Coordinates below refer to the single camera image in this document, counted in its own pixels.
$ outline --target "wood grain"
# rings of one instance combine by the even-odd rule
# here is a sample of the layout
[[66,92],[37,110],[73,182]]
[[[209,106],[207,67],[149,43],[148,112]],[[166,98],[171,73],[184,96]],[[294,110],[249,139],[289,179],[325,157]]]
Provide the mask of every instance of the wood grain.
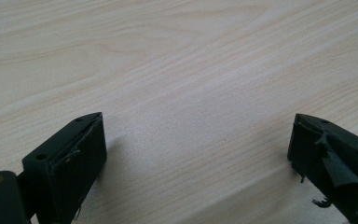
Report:
[[95,111],[75,223],[344,223],[286,150],[295,113],[358,134],[358,1],[0,1],[0,170]]

